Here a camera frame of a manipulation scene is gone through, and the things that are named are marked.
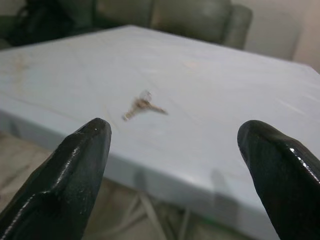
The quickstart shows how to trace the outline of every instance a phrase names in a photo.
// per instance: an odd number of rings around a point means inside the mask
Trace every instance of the sofa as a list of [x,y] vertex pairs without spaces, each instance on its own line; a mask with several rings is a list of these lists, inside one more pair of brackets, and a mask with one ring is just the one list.
[[235,49],[244,48],[253,19],[249,8],[231,0],[58,1],[74,21],[75,34],[136,25]]

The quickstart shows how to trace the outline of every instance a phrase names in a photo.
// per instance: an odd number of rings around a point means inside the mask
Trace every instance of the white table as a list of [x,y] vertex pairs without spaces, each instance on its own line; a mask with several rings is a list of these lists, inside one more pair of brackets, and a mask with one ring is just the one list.
[[[169,112],[124,122],[135,97]],[[278,239],[237,146],[262,120],[320,157],[320,77],[308,66],[134,26],[0,52],[0,130],[54,149],[111,124],[105,176],[261,240]]]

